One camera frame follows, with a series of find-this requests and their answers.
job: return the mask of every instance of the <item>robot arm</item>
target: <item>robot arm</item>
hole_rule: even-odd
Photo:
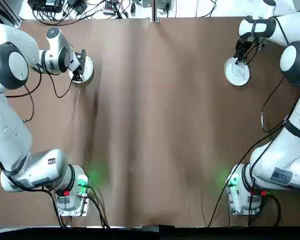
[[[276,17],[275,8],[275,1],[262,0],[253,16],[241,21],[235,54],[224,66],[225,76],[233,85],[243,86],[248,82],[250,71],[246,60],[253,49],[256,54],[267,42],[286,47],[300,41],[300,12]]]
[[[284,50],[280,59],[283,75],[292,84],[300,84],[300,41]],[[235,215],[259,212],[262,190],[300,190],[300,97],[278,136],[256,148],[250,163],[235,166],[227,181],[231,211]]]
[[[83,83],[91,78],[93,63],[84,49],[81,53],[74,52],[64,33],[57,27],[48,30],[46,39],[50,50],[39,51],[38,66],[41,73],[58,75],[69,69],[69,75],[75,83]]]
[[[60,39],[59,42],[63,45],[67,43],[63,34]],[[51,53],[58,56],[62,52],[68,53],[71,47],[69,44],[69,48],[54,47],[52,43],[51,46]],[[38,60],[39,47],[31,36],[19,29],[0,24],[1,185],[8,192],[21,192],[22,189],[18,186],[27,189],[45,186],[55,191],[57,206],[62,216],[83,216],[87,214],[89,202],[78,195],[86,191],[79,183],[89,184],[84,171],[80,166],[68,164],[68,159],[61,149],[30,153],[32,135],[4,95],[7,90],[14,90],[26,84],[29,68],[33,68]]]

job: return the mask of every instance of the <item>white saucer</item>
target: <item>white saucer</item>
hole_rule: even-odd
[[[224,65],[224,74],[228,81],[235,86],[243,86],[249,81],[249,67],[243,62],[235,64],[237,58],[229,58]]]
[[[80,74],[82,81],[73,81],[73,82],[76,84],[83,84],[90,80],[90,78],[93,76],[93,72],[94,72],[94,63],[92,62],[90,57],[86,56],[84,73],[82,75]],[[69,76],[71,79],[73,75],[74,75],[73,72],[69,70]]]

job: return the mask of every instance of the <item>green led light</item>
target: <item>green led light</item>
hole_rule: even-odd
[[[79,186],[87,186],[88,185],[88,177],[86,175],[78,176],[78,185]]]

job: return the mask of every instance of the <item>metal rod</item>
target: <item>metal rod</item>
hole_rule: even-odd
[[[152,0],[152,22],[158,22],[158,0]]]
[[[9,15],[9,17],[14,21],[14,26],[19,29],[22,24],[22,19],[15,14],[15,12],[9,7],[5,0],[0,0],[0,5],[3,10]]]

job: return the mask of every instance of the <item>cable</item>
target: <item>cable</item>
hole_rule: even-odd
[[[271,16],[271,17],[269,17],[269,19],[275,19],[275,20],[276,20],[276,22],[278,23],[279,28],[280,28],[280,30],[281,30],[281,32],[282,32],[282,35],[283,35],[284,40],[285,40],[285,42],[286,42],[286,45],[288,46],[288,45],[289,45],[288,38],[287,38],[287,36],[286,36],[286,33],[285,33],[284,29],[283,29],[282,26],[281,26],[280,21],[278,20],[278,18],[277,18],[276,16]]]
[[[263,106],[262,106],[262,110],[261,110],[261,128],[262,131],[264,133],[269,133],[271,132],[273,129],[276,129],[279,125],[281,125],[283,123],[283,121],[281,121],[278,125],[276,125],[274,128],[270,129],[270,130],[265,130],[265,107],[267,105],[267,102],[269,101],[269,99],[271,98],[271,96],[275,93],[275,91],[278,89],[278,87],[282,84],[282,82],[284,81],[285,77],[283,76],[281,81],[277,84],[277,86],[273,89],[273,91],[271,92],[271,94],[268,96],[268,98],[265,100]]]
[[[204,17],[206,17],[206,16],[211,17],[213,11],[214,11],[215,8],[217,7],[217,0],[214,0],[214,1],[213,1],[213,0],[210,0],[210,2],[213,3],[213,7],[212,7],[211,11],[210,11],[208,14],[201,16],[200,18],[204,18]]]
[[[195,8],[195,18],[197,17],[198,14],[198,4],[199,4],[199,0],[196,0],[196,8]]]
[[[31,115],[31,117],[29,119],[23,119],[24,123],[28,123],[28,122],[30,122],[34,118],[34,115],[35,115],[35,103],[34,103],[34,99],[32,98],[31,93],[30,93],[29,89],[27,88],[27,86],[24,85],[24,87],[25,87],[26,91],[28,92],[28,94],[30,96],[31,104],[32,104],[32,115]]]
[[[52,81],[52,85],[53,85],[53,90],[54,90],[55,96],[56,96],[58,99],[63,98],[63,97],[69,92],[69,90],[70,90],[70,88],[71,88],[71,85],[72,85],[72,79],[70,80],[69,87],[68,87],[68,89],[65,91],[65,93],[64,93],[63,95],[59,96],[59,95],[57,94],[55,82],[54,82],[54,80],[53,80],[51,74],[48,73],[48,75],[49,75],[49,77],[50,77],[50,79],[51,79],[51,81]]]
[[[248,64],[251,63],[251,61],[255,58],[255,56],[257,55],[257,52],[258,52],[258,47],[259,47],[259,44],[257,43],[257,44],[255,44],[255,45],[254,45],[254,46],[246,53],[246,55],[245,55],[245,57],[244,57],[244,60],[243,60],[244,65],[248,65]],[[251,51],[252,51],[254,48],[255,48],[255,52],[254,52],[252,58],[251,58],[248,62],[246,62],[249,53],[251,53]]]
[[[279,200],[278,200],[274,195],[272,195],[272,194],[270,194],[270,195],[268,196],[268,198],[271,198],[271,199],[273,199],[273,200],[275,201],[276,208],[277,208],[277,214],[276,214],[276,219],[275,219],[275,222],[274,222],[274,224],[273,224],[273,227],[278,227],[278,226],[279,226],[279,223],[280,223],[280,221],[281,221],[281,213],[282,213],[280,202],[279,202]]]
[[[93,197],[88,196],[88,198],[93,202],[93,204],[95,205],[95,207],[97,208],[99,215],[100,215],[100,221],[101,224],[103,224],[107,229],[110,228],[109,224],[107,223],[107,221],[105,220],[104,216],[102,215],[102,212],[100,210],[99,204],[93,199]]]
[[[176,19],[177,18],[177,0],[175,0],[175,16],[174,18]]]
[[[230,222],[230,208],[229,208],[229,199],[228,199],[228,194],[227,194],[227,196],[226,196],[226,205],[227,205],[227,207],[228,207],[228,224],[229,224],[229,228],[231,228],[231,222]]]
[[[266,136],[264,136],[263,138],[261,138],[260,140],[258,140],[257,142],[255,142],[255,143],[248,149],[248,151],[246,151],[246,153],[243,155],[243,157],[241,158],[241,160],[238,162],[237,166],[234,168],[234,170],[233,170],[232,173],[230,174],[230,176],[229,176],[229,178],[228,178],[228,181],[226,181],[226,183],[225,183],[225,185],[224,185],[224,187],[223,187],[223,189],[222,189],[222,191],[221,191],[221,193],[220,193],[220,195],[219,195],[219,198],[218,198],[218,200],[217,200],[217,202],[216,202],[216,205],[215,205],[215,207],[214,207],[214,210],[213,210],[213,213],[212,213],[210,222],[209,222],[209,224],[208,224],[208,226],[207,226],[208,228],[210,227],[210,225],[211,225],[211,223],[212,223],[212,220],[214,219],[214,216],[215,216],[215,214],[216,214],[216,210],[217,210],[217,207],[218,207],[218,205],[219,205],[219,202],[220,202],[220,199],[221,199],[221,197],[222,197],[222,194],[224,193],[224,191],[225,191],[226,187],[228,186],[228,183],[229,183],[229,181],[230,181],[232,175],[235,173],[235,171],[237,170],[237,168],[239,167],[239,165],[242,163],[242,161],[246,158],[246,156],[248,155],[248,153],[249,153],[256,145],[258,145],[259,143],[261,143],[263,140],[267,139],[269,136],[271,136],[272,134],[274,134],[274,133],[277,132],[278,130],[279,130],[279,128],[278,128],[278,129],[275,129],[274,131],[270,132],[269,134],[267,134]]]
[[[96,194],[96,191],[95,191],[91,186],[87,186],[87,188],[89,188],[89,189],[91,189],[91,190],[93,191],[93,194],[94,194],[94,196],[95,196],[95,199],[96,199],[97,202],[101,205],[104,219],[106,220],[106,222],[108,222],[107,215],[106,215],[105,200],[104,200],[104,197],[102,196],[100,190],[99,190],[98,188],[96,188],[97,191],[99,192],[100,196],[101,196],[102,202],[101,202],[100,199],[98,198],[98,196],[97,196],[97,194]]]
[[[252,220],[251,205],[252,205],[253,192],[255,191],[255,183],[256,183],[256,179],[253,178],[252,191],[250,192],[249,209],[248,209],[248,228],[250,228],[251,220]]]
[[[12,98],[12,99],[13,98],[21,98],[21,97],[25,97],[25,96],[28,96],[28,95],[34,93],[39,88],[39,86],[41,84],[41,80],[42,80],[42,72],[40,71],[40,69],[38,71],[39,71],[39,74],[40,74],[39,82],[33,90],[29,91],[28,93],[21,94],[21,95],[8,95],[8,96],[6,96],[6,98],[8,98],[8,99],[9,98]]]

